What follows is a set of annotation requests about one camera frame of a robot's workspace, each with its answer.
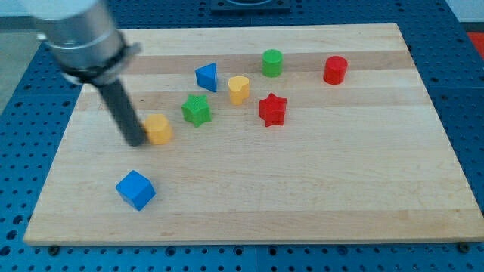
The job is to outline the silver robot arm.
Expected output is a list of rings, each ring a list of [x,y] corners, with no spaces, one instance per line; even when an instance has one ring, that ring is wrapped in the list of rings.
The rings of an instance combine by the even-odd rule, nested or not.
[[[129,45],[102,0],[21,0],[63,76],[75,84],[110,85],[140,45]]]

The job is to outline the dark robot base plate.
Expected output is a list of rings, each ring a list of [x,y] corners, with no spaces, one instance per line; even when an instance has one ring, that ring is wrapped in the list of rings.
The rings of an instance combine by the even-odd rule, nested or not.
[[[232,11],[290,11],[291,0],[210,0],[212,13]]]

